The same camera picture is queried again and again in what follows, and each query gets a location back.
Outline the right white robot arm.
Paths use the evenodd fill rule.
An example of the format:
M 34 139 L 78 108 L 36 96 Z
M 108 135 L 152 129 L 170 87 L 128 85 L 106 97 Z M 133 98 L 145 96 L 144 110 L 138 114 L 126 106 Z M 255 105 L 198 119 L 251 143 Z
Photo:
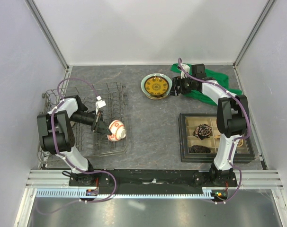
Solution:
M 180 76 L 174 77 L 171 95 L 188 94 L 193 90 L 209 97 L 217 105 L 216 124 L 220 132 L 219 148 L 204 177 L 214 186 L 232 181 L 236 169 L 233 160 L 239 140 L 251 132 L 248 100 L 245 95 L 230 92 L 212 77 L 207 77 L 204 64 L 188 66 L 178 59 Z

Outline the white red patterned bowl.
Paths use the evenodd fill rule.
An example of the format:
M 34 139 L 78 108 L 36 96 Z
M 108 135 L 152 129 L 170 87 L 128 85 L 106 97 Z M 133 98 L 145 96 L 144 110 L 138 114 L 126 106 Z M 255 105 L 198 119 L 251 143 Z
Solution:
M 114 120 L 110 126 L 109 129 L 111 130 L 112 133 L 116 134 L 115 139 L 109 139 L 111 142 L 117 142 L 126 137 L 126 128 L 125 125 L 120 121 L 120 120 Z

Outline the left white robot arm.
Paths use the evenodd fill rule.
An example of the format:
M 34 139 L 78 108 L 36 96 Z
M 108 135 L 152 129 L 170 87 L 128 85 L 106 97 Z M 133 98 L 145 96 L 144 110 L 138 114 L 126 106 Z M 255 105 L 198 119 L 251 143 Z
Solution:
M 69 177 L 69 185 L 98 185 L 100 173 L 94 173 L 90 161 L 77 149 L 71 122 L 88 125 L 94 133 L 111 135 L 103 121 L 101 108 L 105 106 L 106 102 L 98 96 L 95 110 L 88 112 L 78 95 L 66 96 L 51 111 L 37 116 L 40 147 L 70 167 L 70 171 L 62 171 L 64 176 Z

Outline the yellow patterned plate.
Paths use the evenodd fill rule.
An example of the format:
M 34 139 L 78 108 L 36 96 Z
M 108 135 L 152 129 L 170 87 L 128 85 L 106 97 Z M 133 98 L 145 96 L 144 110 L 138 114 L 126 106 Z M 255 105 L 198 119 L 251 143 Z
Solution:
M 149 97 L 156 99 L 163 98 L 169 90 L 169 82 L 163 77 L 153 76 L 144 82 L 143 87 Z

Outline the beige bird plate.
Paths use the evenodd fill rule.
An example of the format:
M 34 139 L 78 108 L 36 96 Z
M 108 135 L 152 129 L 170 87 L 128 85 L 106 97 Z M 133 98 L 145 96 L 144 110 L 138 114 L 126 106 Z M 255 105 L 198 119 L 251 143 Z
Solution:
M 151 100 L 161 100 L 168 98 L 170 95 L 169 94 L 162 94 L 162 95 L 152 95 L 152 94 L 145 94 L 149 99 Z

